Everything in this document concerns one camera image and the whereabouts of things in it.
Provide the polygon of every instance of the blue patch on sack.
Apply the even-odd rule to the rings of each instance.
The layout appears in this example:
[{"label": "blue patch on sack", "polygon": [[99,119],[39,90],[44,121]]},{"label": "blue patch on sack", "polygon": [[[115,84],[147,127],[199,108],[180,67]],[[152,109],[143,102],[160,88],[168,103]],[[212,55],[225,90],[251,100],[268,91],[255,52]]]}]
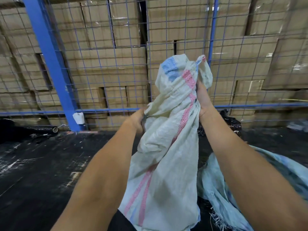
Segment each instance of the blue patch on sack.
[{"label": "blue patch on sack", "polygon": [[165,75],[168,77],[168,80],[173,82],[177,77],[179,77],[179,68],[176,65],[176,62],[173,57],[166,59],[161,67],[164,70]]}]

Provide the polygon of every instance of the light blue sack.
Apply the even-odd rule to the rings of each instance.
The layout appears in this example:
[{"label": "light blue sack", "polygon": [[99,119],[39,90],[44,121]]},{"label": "light blue sack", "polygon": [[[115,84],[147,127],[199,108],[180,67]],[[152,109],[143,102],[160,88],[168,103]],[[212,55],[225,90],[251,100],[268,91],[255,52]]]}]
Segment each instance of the light blue sack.
[{"label": "light blue sack", "polygon": [[[308,169],[285,156],[251,146],[271,163],[291,184],[296,192],[308,201]],[[198,196],[212,204],[212,217],[216,225],[224,230],[253,230],[240,212],[222,175],[216,156],[212,153],[207,163],[197,174]]]}]

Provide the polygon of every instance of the wire mesh fence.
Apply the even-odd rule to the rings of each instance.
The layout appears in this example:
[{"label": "wire mesh fence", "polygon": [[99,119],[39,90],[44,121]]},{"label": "wire mesh fence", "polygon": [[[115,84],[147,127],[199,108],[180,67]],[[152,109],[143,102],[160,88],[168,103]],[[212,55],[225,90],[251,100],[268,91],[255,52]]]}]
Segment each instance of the wire mesh fence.
[{"label": "wire mesh fence", "polygon": [[[3,117],[116,130],[159,95],[159,66],[176,54],[206,55],[214,106],[244,127],[307,115],[307,0],[4,0],[0,8]],[[80,129],[74,112],[84,113]]]}]

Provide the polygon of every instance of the twisted white sack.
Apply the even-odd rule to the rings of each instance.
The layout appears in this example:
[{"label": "twisted white sack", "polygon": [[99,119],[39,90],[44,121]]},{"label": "twisted white sack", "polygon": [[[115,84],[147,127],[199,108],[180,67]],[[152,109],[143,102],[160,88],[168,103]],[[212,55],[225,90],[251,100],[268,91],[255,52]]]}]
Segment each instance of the twisted white sack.
[{"label": "twisted white sack", "polygon": [[119,210],[137,230],[189,230],[200,221],[197,165],[200,104],[196,81],[206,88],[213,76],[201,55],[165,60],[158,70],[160,95],[144,112],[146,132],[132,156]]}]

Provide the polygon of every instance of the black surface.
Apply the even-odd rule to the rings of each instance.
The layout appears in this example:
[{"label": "black surface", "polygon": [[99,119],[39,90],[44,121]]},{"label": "black surface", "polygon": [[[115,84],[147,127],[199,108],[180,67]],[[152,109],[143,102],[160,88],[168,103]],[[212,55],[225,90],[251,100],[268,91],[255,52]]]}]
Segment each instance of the black surface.
[{"label": "black surface", "polygon": [[[249,144],[286,155],[308,166],[308,134],[284,128],[243,131]],[[0,145],[1,230],[50,230],[64,207],[76,181],[72,172],[82,172],[112,133],[60,135],[36,144]],[[135,139],[133,152],[139,138]],[[199,138],[199,167],[211,153],[205,137]],[[210,204],[198,198],[201,222],[193,229],[219,230],[210,219]],[[109,230],[134,230],[118,211]]]}]

